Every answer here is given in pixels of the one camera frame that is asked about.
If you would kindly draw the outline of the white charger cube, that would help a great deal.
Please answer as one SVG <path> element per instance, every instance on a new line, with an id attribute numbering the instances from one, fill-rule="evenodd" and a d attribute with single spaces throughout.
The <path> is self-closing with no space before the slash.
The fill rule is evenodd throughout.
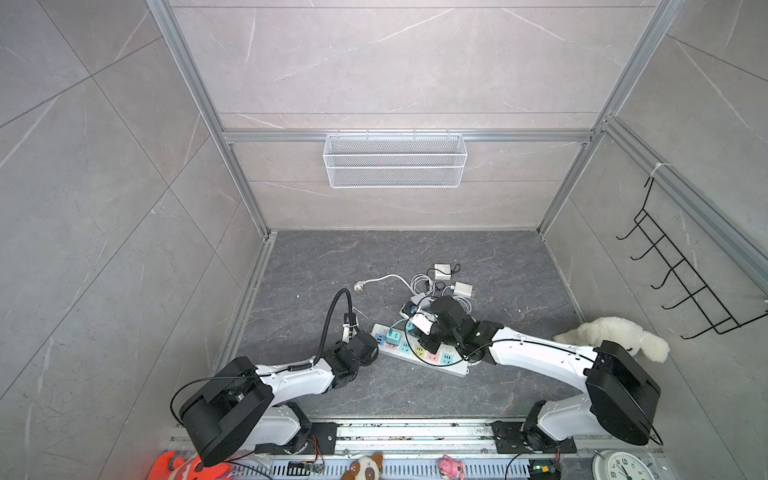
<path id="1" fill-rule="evenodd" d="M 422 294 L 417 294 L 417 295 L 414 295 L 414 296 L 412 296 L 412 297 L 410 298 L 410 301 L 411 301 L 411 302 L 412 302 L 414 305 L 416 305 L 416 306 L 420 306 L 420 305 L 425 305 L 425 304 L 426 304 L 426 302 L 427 302 L 428 300 L 430 300 L 430 299 L 431 299 L 431 296 L 430 296 L 430 295 L 427 295 L 427 294 L 424 294 L 424 293 L 422 293 Z"/>

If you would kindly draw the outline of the white multicolour power strip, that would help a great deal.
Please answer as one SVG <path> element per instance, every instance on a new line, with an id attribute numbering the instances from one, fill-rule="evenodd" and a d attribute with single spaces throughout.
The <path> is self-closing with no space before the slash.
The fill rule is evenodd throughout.
<path id="1" fill-rule="evenodd" d="M 382 354 L 456 377 L 463 378 L 469 373 L 469 363 L 463 360 L 452 346 L 441 345 L 436 353 L 431 353 L 416 337 L 397 328 L 395 330 L 402 332 L 400 345 L 398 347 L 387 345 L 385 335 L 390 329 L 389 326 L 375 324 L 371 330 L 371 335 L 378 341 L 379 351 Z"/>

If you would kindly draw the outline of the teal charger cube front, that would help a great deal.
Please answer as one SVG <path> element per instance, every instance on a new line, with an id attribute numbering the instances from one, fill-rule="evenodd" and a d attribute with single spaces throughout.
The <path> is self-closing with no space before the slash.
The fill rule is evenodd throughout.
<path id="1" fill-rule="evenodd" d="M 385 342 L 387 345 L 398 347 L 402 340 L 402 332 L 395 329 L 390 329 L 385 335 Z"/>

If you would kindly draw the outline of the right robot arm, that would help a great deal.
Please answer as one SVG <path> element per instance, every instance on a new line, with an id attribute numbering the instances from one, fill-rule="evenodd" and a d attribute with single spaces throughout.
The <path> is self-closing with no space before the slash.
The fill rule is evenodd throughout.
<path id="1" fill-rule="evenodd" d="M 615 341 L 592 346 L 532 337 L 497 322 L 477 321 L 452 297 L 426 297 L 403 314 L 407 340 L 423 349 L 417 356 L 421 362 L 452 347 L 458 364 L 521 368 L 578 389 L 576 396 L 531 407 L 521 436 L 533 450 L 550 450 L 584 435 L 609 434 L 637 446 L 662 442 L 654 426 L 660 386 Z"/>

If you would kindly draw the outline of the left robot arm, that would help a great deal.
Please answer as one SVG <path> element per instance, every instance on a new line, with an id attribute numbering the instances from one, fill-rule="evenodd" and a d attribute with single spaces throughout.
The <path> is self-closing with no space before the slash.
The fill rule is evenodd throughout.
<path id="1" fill-rule="evenodd" d="M 249 443 L 296 452 L 309 440 L 312 424 L 295 400 L 348 385 L 376 360 L 378 349 L 376 339 L 359 329 L 352 295 L 342 288 L 328 308 L 313 356 L 284 365 L 237 357 L 215 375 L 180 387 L 169 410 L 206 467 L 229 461 Z"/>

